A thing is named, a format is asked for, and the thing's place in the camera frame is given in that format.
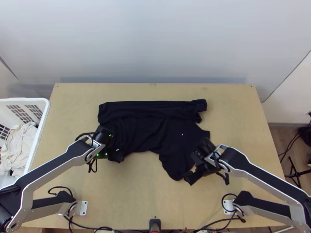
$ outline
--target electrical wire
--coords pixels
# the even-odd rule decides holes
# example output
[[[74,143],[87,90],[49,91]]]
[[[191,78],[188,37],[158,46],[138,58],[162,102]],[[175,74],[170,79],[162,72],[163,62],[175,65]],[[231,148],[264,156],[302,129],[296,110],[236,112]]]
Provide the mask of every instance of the electrical wire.
[[[76,137],[75,141],[79,140],[79,138],[82,137],[82,136],[89,136],[91,138],[91,146],[93,146],[94,139],[93,139],[93,137],[91,135],[94,135],[94,134],[97,134],[97,133],[98,132],[89,132],[89,133],[80,134],[78,137]],[[88,173],[90,173],[90,172],[96,173],[97,172],[97,159],[96,158],[92,159],[91,161],[89,161],[86,164],[89,166]]]
[[[311,125],[311,118],[310,118],[310,122],[309,122],[307,128],[310,127],[310,125]],[[281,160],[280,160],[280,162],[282,162],[282,161],[284,160],[284,158],[285,158],[287,152],[289,152],[289,150],[292,148],[292,146],[294,145],[295,141],[296,141],[298,138],[300,138],[300,135],[298,135],[298,134],[299,134],[299,132],[297,132],[297,133],[295,134],[295,136],[293,137],[293,139],[292,139],[292,140],[289,142],[289,144],[287,145],[286,150],[285,150],[283,153],[279,154],[279,156],[283,155],[282,158],[281,158]]]
[[[65,187],[65,186],[55,186],[55,187],[53,187],[53,188],[50,188],[50,189],[47,191],[47,193],[56,196],[56,195],[57,195],[56,193],[51,193],[51,191],[52,191],[53,189],[56,189],[56,188],[64,188],[64,189],[67,189],[68,192],[70,193],[70,195],[73,197],[73,193],[72,193],[71,189],[68,188],[68,187]],[[123,233],[123,232],[121,232],[121,231],[114,230],[114,229],[112,229],[112,228],[110,228],[110,227],[107,227],[107,226],[101,226],[101,227],[99,227],[99,228],[93,228],[93,227],[88,227],[88,226],[82,226],[82,225],[77,224],[77,223],[75,223],[75,222],[72,221],[73,216],[72,216],[71,218],[68,218],[67,216],[64,215],[63,217],[68,221],[68,228],[69,228],[70,233],[73,233],[72,228],[71,228],[71,224],[76,225],[76,226],[78,226],[78,227],[80,227],[80,228],[84,228],[84,229],[88,229],[88,230],[95,230],[94,233],[96,233],[96,232],[99,231],[99,230],[115,231],[115,232]]]
[[[47,193],[56,196],[56,195],[57,195],[56,193],[51,193],[51,191],[52,191],[53,189],[55,189],[55,188],[64,188],[64,189],[67,189],[67,190],[69,191],[70,195],[73,196],[72,191],[70,190],[70,188],[65,187],[65,186],[55,186],[55,187],[53,187],[53,188],[50,188],[50,189],[47,191]]]
[[[225,197],[226,196],[229,196],[229,195],[232,195],[232,196],[235,196],[235,198],[237,198],[237,195],[233,194],[233,193],[227,193],[226,195],[224,195],[221,199],[221,206],[223,207],[223,209],[229,213],[233,213],[234,210],[227,210],[225,207],[224,207],[224,200],[225,200]]]
[[[222,206],[223,206],[223,200],[224,200],[224,198],[225,198],[226,196],[228,196],[228,195],[233,195],[233,196],[236,197],[236,195],[233,194],[233,193],[227,193],[226,195],[224,195],[224,196],[222,197],[222,202],[221,202],[221,203],[222,203]],[[245,219],[243,219],[243,218],[241,218],[241,217],[239,217],[239,216],[238,216],[238,217],[234,217],[234,215],[236,214],[236,212],[237,212],[237,210],[234,210],[234,211],[233,211],[231,218],[217,220],[217,221],[215,221],[215,222],[212,222],[212,223],[210,223],[210,224],[205,225],[204,227],[201,227],[200,229],[194,230],[193,233],[197,233],[198,231],[202,231],[202,230],[215,231],[216,233],[218,233],[219,231],[225,230],[225,229],[229,226],[229,224],[231,223],[232,220],[240,220],[241,222],[245,223],[245,222],[246,222]],[[220,223],[220,222],[223,222],[223,221],[228,221],[228,223],[227,223],[223,228],[217,228],[217,229],[208,228],[208,227],[211,226],[211,225],[214,225],[214,224],[216,224],[216,223]]]

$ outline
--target wooden floor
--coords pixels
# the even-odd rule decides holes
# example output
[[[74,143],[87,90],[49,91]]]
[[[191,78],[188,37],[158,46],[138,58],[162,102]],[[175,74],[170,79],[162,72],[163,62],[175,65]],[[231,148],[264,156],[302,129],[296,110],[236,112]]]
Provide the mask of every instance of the wooden floor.
[[[273,141],[276,147],[276,150],[278,151],[278,154],[284,152],[286,150],[286,147],[290,140],[295,136],[297,133],[297,128],[295,127],[270,127],[270,131],[273,137]],[[296,169],[298,171],[304,171],[310,169],[310,167],[307,166],[307,161],[309,160],[311,155],[311,147],[307,146],[301,138],[299,138],[291,150],[287,153],[286,158],[282,162],[282,168],[284,174],[290,173],[290,162],[288,160],[288,156],[291,156]],[[306,174],[300,177],[301,186],[302,189],[305,190],[309,195],[311,195],[311,174]],[[286,228],[285,226],[280,227],[271,227],[270,229],[268,227],[263,228],[229,228],[227,230],[224,230],[224,232],[238,232],[238,233],[271,233],[274,231],[278,231],[281,229]],[[78,233],[92,233],[92,230],[73,230],[74,232]],[[69,230],[67,229],[41,229],[41,228],[27,228],[22,227],[20,230],[17,231],[18,233],[69,233]],[[135,231],[122,231],[124,233],[134,233]],[[298,230],[292,229],[289,231],[286,231],[287,233],[299,233]],[[179,233],[178,230],[171,231],[170,233]]]

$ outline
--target white cloth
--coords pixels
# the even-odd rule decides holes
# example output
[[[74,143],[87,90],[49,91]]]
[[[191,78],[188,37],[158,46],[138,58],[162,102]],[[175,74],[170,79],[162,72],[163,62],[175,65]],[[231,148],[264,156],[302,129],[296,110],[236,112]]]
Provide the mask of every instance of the white cloth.
[[[8,175],[10,170],[13,171],[12,176],[23,175],[37,132],[35,125],[34,122],[28,122],[24,125],[15,125],[10,129],[10,135],[0,152],[0,175]]]

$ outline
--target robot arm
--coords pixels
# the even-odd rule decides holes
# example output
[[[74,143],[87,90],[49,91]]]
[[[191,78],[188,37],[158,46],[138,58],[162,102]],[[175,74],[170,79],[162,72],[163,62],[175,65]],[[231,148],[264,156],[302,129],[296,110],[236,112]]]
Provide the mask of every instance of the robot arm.
[[[102,151],[111,136],[110,131],[99,126],[93,137],[87,135],[75,141],[62,155],[0,189],[0,232],[15,231],[24,222],[55,213],[69,217],[80,213],[85,215],[87,202],[78,201],[65,191],[60,191],[55,197],[38,200],[33,200],[33,193],[69,168],[103,157]]]
[[[199,166],[194,173],[190,172],[185,177],[190,184],[202,176],[221,170],[251,181],[288,204],[257,199],[249,192],[242,191],[232,203],[233,209],[238,211],[240,217],[257,214],[294,226],[302,233],[311,231],[311,198],[305,191],[252,164],[247,156],[237,149],[225,145],[216,147],[207,138],[200,142],[192,157],[199,161]]]
[[[81,166],[95,158],[107,158],[105,147],[111,141],[111,136],[110,131],[99,126],[93,137],[86,136],[75,141],[64,154],[25,174],[14,184],[0,189],[0,231],[12,232],[24,222],[55,213],[69,217],[79,215],[82,201],[65,191],[60,191],[55,197],[39,200],[33,200],[33,193],[73,166]],[[255,166],[237,149],[224,145],[216,147],[207,138],[200,142],[191,157],[196,163],[196,171],[188,172],[185,176],[191,185],[202,176],[213,173],[222,176],[229,184],[228,174],[231,174],[246,178],[288,204],[257,199],[249,192],[242,191],[232,202],[232,208],[241,217],[258,214],[295,226],[303,233],[310,232],[311,199],[303,190]]]

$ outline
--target white wall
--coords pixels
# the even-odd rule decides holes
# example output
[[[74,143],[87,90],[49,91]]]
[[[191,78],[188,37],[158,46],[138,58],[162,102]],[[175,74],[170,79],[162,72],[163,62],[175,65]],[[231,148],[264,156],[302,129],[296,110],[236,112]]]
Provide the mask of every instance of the white wall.
[[[311,52],[262,104],[270,123],[309,123],[311,111]]]
[[[14,96],[10,91],[10,88],[18,83],[19,82],[14,75],[0,62],[0,99],[21,97]]]
[[[255,84],[263,101],[310,50],[310,0],[10,0],[0,56],[55,82]]]

